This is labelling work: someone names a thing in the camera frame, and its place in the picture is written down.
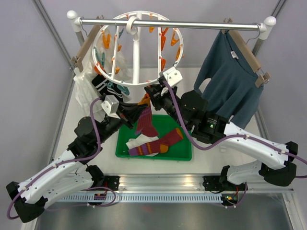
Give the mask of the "purple orange sock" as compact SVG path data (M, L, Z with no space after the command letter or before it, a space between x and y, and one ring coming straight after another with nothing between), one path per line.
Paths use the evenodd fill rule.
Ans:
M135 135L143 134L151 138L157 137L159 133L152 124L152 109L149 95L145 94L138 105L146 105L146 108L138 119Z

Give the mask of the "teal front clothes peg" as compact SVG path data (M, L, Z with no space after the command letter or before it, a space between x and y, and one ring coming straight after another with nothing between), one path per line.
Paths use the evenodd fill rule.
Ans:
M130 94L129 89L126 86L117 85L117 88L125 95Z

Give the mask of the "black sock with white stripes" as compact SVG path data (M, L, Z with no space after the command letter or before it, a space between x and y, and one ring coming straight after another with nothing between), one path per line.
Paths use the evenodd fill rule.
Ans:
M109 94L108 92L108 84L109 81L102 75L97 75L92 81L92 85L94 88L101 94Z

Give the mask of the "maroon orange sock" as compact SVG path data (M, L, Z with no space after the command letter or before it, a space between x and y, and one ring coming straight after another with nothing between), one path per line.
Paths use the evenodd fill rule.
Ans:
M182 141L184 136L181 132L180 128L175 128L172 131L168 132L163 137L159 138L156 141L149 142L139 146L136 151L137 153L167 153L168 149L177 144L178 142Z

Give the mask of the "white round clip hanger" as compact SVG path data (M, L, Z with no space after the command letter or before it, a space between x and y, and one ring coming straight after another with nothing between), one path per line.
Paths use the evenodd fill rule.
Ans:
M144 19L144 20L169 20L168 18L150 11L131 11L125 14L121 14L114 19L124 20L125 18L133 19ZM157 44L155 57L157 58L157 75L164 70L171 67L178 66L180 60L183 58L184 54L184 41L183 36L178 28L171 27L149 27L149 32L151 34L156 34ZM115 31L112 33L117 36L116 44L122 45L122 37L124 34L128 35L128 38L132 39L132 70L130 71L131 80L128 82L120 82L114 79L115 74L112 73L110 76L106 77L118 85L121 86L149 86L158 82L158 79L141 79L140 75L140 63L141 63L141 39L144 37L141 35L142 28L133 26L128 28L128 26L115 26Z

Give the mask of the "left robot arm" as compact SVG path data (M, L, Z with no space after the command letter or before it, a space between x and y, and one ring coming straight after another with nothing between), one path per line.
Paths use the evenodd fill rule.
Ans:
M27 223L65 196L80 190L100 190L105 181L96 165L88 166L84 173L71 179L67 175L95 158L102 143L122 126L132 127L145 108L145 104L94 99L90 115L83 117L75 128L76 139L57 159L29 179L6 186L12 199L7 218Z

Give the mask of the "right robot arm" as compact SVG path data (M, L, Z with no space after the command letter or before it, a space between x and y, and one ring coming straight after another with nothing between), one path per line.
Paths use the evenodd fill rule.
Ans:
M235 149L255 159L239 166L227 165L219 176L219 189L233 190L246 182L265 181L287 187L296 178L298 145L294 142L275 144L236 126L228 119L206 110L208 102L194 90L176 96L177 88L168 90L164 84L145 87L155 110L164 109L186 132L190 141Z

